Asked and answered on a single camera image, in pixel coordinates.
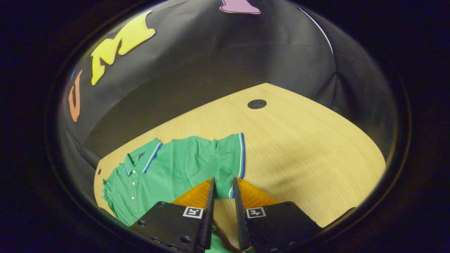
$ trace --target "shirt placket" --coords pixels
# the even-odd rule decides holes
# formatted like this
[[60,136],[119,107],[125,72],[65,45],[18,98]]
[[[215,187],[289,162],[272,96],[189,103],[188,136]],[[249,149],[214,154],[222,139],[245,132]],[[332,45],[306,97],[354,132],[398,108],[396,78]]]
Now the shirt placket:
[[133,212],[138,212],[138,196],[137,196],[137,189],[138,189],[138,182],[139,182],[139,171],[136,169],[133,169],[131,171],[131,187],[132,187],[132,193],[131,193],[131,210]]

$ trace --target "wooden table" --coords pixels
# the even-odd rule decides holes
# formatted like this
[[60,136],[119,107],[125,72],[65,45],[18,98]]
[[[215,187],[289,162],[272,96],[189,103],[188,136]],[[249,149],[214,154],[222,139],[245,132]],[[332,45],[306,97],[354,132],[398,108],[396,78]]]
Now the wooden table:
[[[250,109],[247,103],[254,99],[267,105]],[[245,136],[244,180],[280,202],[293,201],[322,227],[358,206],[385,171],[380,150],[358,127],[310,99],[265,83],[169,120],[104,157],[97,167],[101,174],[95,174],[95,199],[112,214],[101,199],[102,179],[127,153],[155,137],[164,144],[240,132]],[[216,201],[214,220],[237,247],[234,199]]]

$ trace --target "purple cutout shape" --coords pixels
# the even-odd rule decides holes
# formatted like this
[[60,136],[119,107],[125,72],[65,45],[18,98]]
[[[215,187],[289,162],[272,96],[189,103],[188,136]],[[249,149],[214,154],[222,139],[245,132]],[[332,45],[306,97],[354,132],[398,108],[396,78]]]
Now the purple cutout shape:
[[224,5],[220,9],[228,13],[247,13],[247,14],[259,14],[261,11],[253,7],[247,0],[222,0]]

